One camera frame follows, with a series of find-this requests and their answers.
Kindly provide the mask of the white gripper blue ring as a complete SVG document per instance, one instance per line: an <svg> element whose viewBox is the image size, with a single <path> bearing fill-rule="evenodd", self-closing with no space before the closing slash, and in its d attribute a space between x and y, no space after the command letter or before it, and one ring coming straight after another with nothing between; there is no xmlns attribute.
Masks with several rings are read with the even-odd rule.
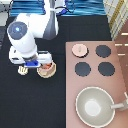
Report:
<svg viewBox="0 0 128 128"><path fill-rule="evenodd" d="M23 57L13 46L9 50L9 59L13 64L25 68L39 68L41 65L52 63L52 55L48 51L36 51L33 56Z"/></svg>

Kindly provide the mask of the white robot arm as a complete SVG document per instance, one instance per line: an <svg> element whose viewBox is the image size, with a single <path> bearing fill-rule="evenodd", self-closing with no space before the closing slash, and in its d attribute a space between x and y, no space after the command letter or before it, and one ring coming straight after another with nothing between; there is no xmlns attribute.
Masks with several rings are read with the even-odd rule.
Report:
<svg viewBox="0 0 128 128"><path fill-rule="evenodd" d="M38 68L51 64L52 55L39 51L36 38L52 40L58 35L57 14L66 6L65 0L44 0L46 13L20 13L7 28L11 43L9 59L13 64L23 64L25 68Z"/></svg>

